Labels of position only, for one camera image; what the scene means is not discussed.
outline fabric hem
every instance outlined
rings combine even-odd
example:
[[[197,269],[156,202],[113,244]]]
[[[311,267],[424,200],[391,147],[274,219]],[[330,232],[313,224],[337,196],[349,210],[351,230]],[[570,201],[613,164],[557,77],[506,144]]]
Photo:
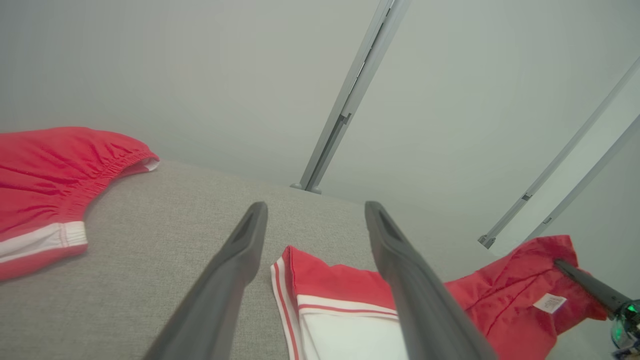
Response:
[[[115,177],[127,167],[147,158],[159,161],[157,155],[152,151],[141,151],[110,163],[92,182],[81,186],[77,195],[70,197],[71,203],[61,212],[61,215],[82,218],[86,207],[109,186]]]

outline metal bracket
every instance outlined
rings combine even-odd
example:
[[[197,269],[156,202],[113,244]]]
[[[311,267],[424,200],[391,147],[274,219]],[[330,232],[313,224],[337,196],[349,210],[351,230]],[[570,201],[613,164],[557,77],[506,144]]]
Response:
[[[484,247],[486,247],[487,249],[489,249],[491,247],[491,245],[493,245],[493,243],[495,243],[495,237],[493,238],[487,238],[486,235],[482,235],[480,236],[480,238],[478,239],[478,242],[481,243]]]

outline red garment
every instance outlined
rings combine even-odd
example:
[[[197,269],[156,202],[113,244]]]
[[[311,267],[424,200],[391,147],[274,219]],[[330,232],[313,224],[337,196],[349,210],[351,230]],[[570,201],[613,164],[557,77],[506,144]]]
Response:
[[[544,359],[564,331],[586,318],[606,319],[605,309],[554,267],[558,258],[578,266],[567,235],[527,241],[475,273],[445,283],[500,359]],[[303,359],[307,351],[299,319],[309,311],[397,318],[391,289],[377,272],[328,266],[292,246],[271,272],[290,359]],[[533,306],[547,293],[567,299],[552,314]]]
[[[586,318],[607,318],[600,303],[554,266],[555,259],[578,267],[568,235],[529,240],[445,284],[501,359],[544,359],[558,335]],[[553,314],[533,307],[546,293],[567,301]]]
[[[87,205],[111,180],[158,162],[144,143],[109,131],[0,134],[0,281],[83,253]]]

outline gray fabric surface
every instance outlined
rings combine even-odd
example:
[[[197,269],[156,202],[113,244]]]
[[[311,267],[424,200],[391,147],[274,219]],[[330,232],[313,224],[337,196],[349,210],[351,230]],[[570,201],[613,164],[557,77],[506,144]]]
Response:
[[[232,358],[286,359],[269,266],[294,245],[330,265],[375,270],[363,206],[171,161],[92,203],[86,254],[0,284],[0,359],[139,359],[260,200],[269,207],[262,262],[244,292]],[[447,267],[467,274],[491,260],[480,248],[467,252],[472,261],[457,251],[426,256],[444,280]]]

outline white tag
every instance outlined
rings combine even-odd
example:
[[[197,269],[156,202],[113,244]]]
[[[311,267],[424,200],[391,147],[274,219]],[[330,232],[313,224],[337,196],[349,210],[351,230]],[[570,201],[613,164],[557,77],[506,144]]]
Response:
[[[566,301],[566,297],[555,296],[555,295],[546,293],[545,296],[540,298],[540,300],[536,301],[536,303],[533,304],[533,306],[537,307],[538,309],[544,312],[553,314],[555,313],[556,310],[558,310],[562,306],[562,304],[564,304],[565,301]]]

